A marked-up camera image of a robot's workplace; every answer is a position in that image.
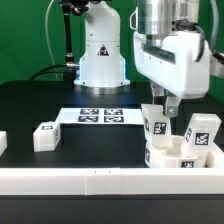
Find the cable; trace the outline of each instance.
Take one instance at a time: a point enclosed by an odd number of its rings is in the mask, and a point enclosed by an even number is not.
[[[219,28],[219,12],[216,0],[210,0],[212,6],[212,14],[213,14],[213,28],[212,28],[212,36],[210,41],[210,50],[214,58],[218,59],[218,61],[224,64],[224,57],[220,53],[216,51],[216,40],[218,35]]]
[[[204,30],[200,26],[195,25],[194,27],[197,30],[197,32],[201,34],[200,35],[200,44],[199,44],[198,57],[195,60],[196,62],[199,62],[201,60],[202,56],[203,56],[204,49],[205,49],[205,33],[204,33]]]
[[[45,33],[46,33],[47,47],[48,47],[48,51],[49,51],[49,54],[50,54],[51,61],[52,61],[52,64],[53,65],[55,65],[55,59],[54,59],[54,55],[53,55],[52,48],[51,48],[51,44],[50,44],[48,24],[49,24],[49,14],[50,14],[50,10],[51,10],[51,8],[53,6],[53,3],[55,1],[56,0],[51,0],[49,6],[47,8],[47,12],[46,12],[46,16],[45,16]]]
[[[37,72],[36,74],[34,74],[30,79],[29,81],[33,81],[35,78],[37,78],[38,76],[44,74],[45,72],[49,71],[49,70],[52,70],[52,69],[55,69],[55,68],[65,68],[66,67],[66,64],[58,64],[58,65],[52,65],[52,66],[49,66],[47,68],[44,68],[42,70],[40,70],[39,72]]]
[[[177,30],[189,30],[189,31],[197,31],[200,33],[200,43],[199,43],[199,52],[196,58],[196,62],[199,62],[203,56],[205,49],[205,33],[204,30],[198,26],[197,23],[188,22],[188,21],[178,21],[176,24]]]
[[[213,27],[212,27],[212,36],[210,41],[210,50],[212,54],[215,54],[216,53],[216,50],[215,50],[216,39],[217,39],[218,27],[219,27],[219,13],[218,13],[216,0],[210,0],[210,3],[212,6],[212,15],[213,15]]]

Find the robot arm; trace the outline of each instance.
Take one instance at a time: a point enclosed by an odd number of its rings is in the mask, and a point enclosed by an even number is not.
[[[210,51],[198,9],[199,0],[138,0],[131,18],[137,70],[152,81],[154,103],[163,99],[169,117],[177,116],[181,99],[203,97],[209,88]]]

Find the black cable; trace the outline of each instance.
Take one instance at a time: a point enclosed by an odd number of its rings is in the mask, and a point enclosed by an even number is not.
[[[47,68],[44,68],[42,70],[40,70],[39,72],[37,72],[36,74],[34,74],[30,79],[29,81],[33,81],[35,78],[37,78],[38,76],[42,75],[43,73],[51,70],[51,69],[54,69],[54,68],[64,68],[66,67],[66,64],[57,64],[57,65],[52,65],[52,66],[49,66]]]
[[[196,62],[199,62],[203,56],[204,49],[205,49],[205,33],[204,30],[198,26],[197,23],[188,22],[188,21],[178,21],[176,24],[177,30],[189,30],[189,31],[197,31],[200,33],[200,43],[199,43],[199,52],[196,58]]]
[[[204,53],[204,49],[205,49],[205,32],[204,30],[198,26],[198,25],[195,25],[194,26],[195,29],[197,30],[198,33],[200,33],[200,46],[199,46],[199,52],[198,52],[198,57],[196,59],[196,62],[199,62],[203,56],[203,53]]]

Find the white container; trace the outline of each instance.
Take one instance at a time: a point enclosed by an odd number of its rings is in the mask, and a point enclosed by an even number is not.
[[[170,136],[171,147],[156,148],[147,143],[147,156],[145,162],[150,168],[203,168],[206,158],[196,156],[185,157],[180,147],[184,138],[182,136]]]

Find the white cube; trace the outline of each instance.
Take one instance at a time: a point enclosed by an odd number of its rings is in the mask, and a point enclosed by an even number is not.
[[[170,118],[163,114],[163,106],[142,104],[146,140],[154,147],[171,147]]]
[[[43,122],[33,133],[34,152],[54,151],[60,139],[60,123]]]
[[[7,148],[7,138],[6,138],[6,132],[0,131],[0,156]]]
[[[206,157],[220,124],[215,114],[193,114],[181,145],[183,155]]]

